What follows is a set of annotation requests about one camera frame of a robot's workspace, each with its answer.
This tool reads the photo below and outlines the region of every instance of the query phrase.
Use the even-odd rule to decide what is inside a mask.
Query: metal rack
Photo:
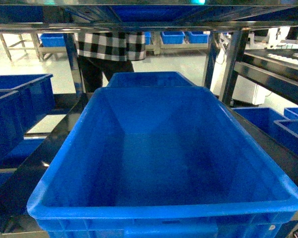
[[[2,42],[3,48],[5,50],[6,55],[8,56],[9,60],[12,61],[12,56],[10,51],[24,51],[27,54],[27,50],[35,50],[36,56],[39,60],[47,60],[52,54],[56,53],[66,53],[65,47],[43,47],[42,43],[40,43],[40,40],[38,38],[38,35],[35,33],[31,33],[31,40],[24,40],[22,37],[22,34],[18,34],[20,41],[8,46],[6,44],[6,41],[4,39],[4,36],[2,33],[0,33],[0,40]],[[25,42],[32,42],[33,47],[26,47]]]
[[[20,214],[20,209],[25,206],[34,186],[46,170],[46,167],[42,166],[41,156],[44,155],[46,160],[52,161],[87,103],[87,95],[83,93],[82,79],[78,71],[72,33],[192,29],[210,31],[206,65],[201,78],[203,85],[210,88],[215,58],[219,50],[217,41],[219,33],[234,32],[227,52],[227,66],[220,100],[226,105],[230,104],[237,76],[240,74],[298,104],[297,66],[265,57],[269,52],[267,50],[244,53],[250,31],[279,26],[298,26],[298,0],[0,0],[0,7],[13,8],[20,5],[40,7],[42,20],[24,22],[17,17],[11,18],[1,14],[0,33],[64,33],[76,95],[56,96],[58,108],[70,108],[70,112],[0,188],[0,197],[4,197],[1,202],[10,215]],[[176,15],[165,14],[168,16],[167,19],[157,17],[154,21],[146,21],[138,15],[136,21],[130,22],[124,20],[116,10],[115,6],[118,5],[142,7],[168,5],[170,9],[181,6],[185,11],[179,11]],[[73,15],[81,21],[74,21]],[[232,114],[298,186],[298,156],[236,113]],[[47,237],[47,234],[43,231],[4,234],[0,232],[0,237],[38,238]]]

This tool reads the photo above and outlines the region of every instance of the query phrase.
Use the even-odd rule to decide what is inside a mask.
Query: blue plastic crate
[[[278,120],[275,125],[278,129],[278,141],[298,154],[298,119]]]
[[[298,108],[285,108],[284,115],[289,119],[298,119]]]
[[[146,31],[145,38],[146,38],[146,45],[150,45],[151,33]]]
[[[107,87],[174,87],[194,86],[179,72],[115,73]]]
[[[21,94],[21,122],[24,131],[53,109],[55,102],[51,77],[51,74],[0,76],[0,90],[17,90]]]
[[[298,188],[208,89],[106,87],[27,209],[54,238],[273,238]]]
[[[65,41],[63,34],[60,33],[44,33],[40,36],[44,47],[64,47]]]
[[[2,165],[5,168],[17,168],[28,158],[44,139],[24,139],[4,158]]]
[[[161,37],[164,44],[182,44],[184,33],[182,31],[164,31],[161,32]]]
[[[203,34],[201,31],[188,31],[186,35],[189,37],[191,44],[202,44],[208,42],[209,35]]]
[[[113,5],[111,7],[123,22],[170,22],[190,16],[202,8],[194,5]]]
[[[278,129],[274,121],[288,119],[271,108],[234,108],[233,110],[275,139],[277,139]]]
[[[0,163],[23,139],[19,105],[20,94],[17,91],[0,92]]]

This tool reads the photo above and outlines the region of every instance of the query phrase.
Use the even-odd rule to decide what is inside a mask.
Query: plaid shirt
[[[145,35],[137,33],[75,34],[79,56],[102,60],[143,60],[146,57]]]

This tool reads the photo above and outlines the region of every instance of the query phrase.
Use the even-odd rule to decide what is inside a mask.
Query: tiled floor
[[[16,35],[5,35],[5,38],[8,45],[17,41]],[[263,44],[255,45],[255,48],[258,49],[264,47]],[[24,51],[11,51],[11,54],[12,62],[6,56],[0,42],[0,75],[52,73],[54,75],[52,86],[55,94],[75,92],[66,54],[57,54],[47,61],[39,61],[34,50],[28,50],[27,55],[24,54]],[[133,62],[133,65],[135,71],[179,71],[193,83],[201,85],[205,59],[206,55],[203,51],[164,52],[159,56],[148,53],[145,60]],[[223,76],[223,66],[216,65],[212,89],[216,85],[217,78]],[[104,78],[104,86],[106,85],[107,80]],[[294,106],[294,104],[276,94],[271,94],[266,97],[265,103],[261,106],[272,107],[282,113],[284,107]],[[44,123],[40,123],[32,132],[47,132],[60,119],[61,117],[49,116],[49,118],[45,118]]]

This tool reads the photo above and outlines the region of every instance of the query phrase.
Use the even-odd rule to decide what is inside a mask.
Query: metal shelf
[[[298,0],[0,0],[0,4],[6,5],[250,5],[250,6],[298,6]]]

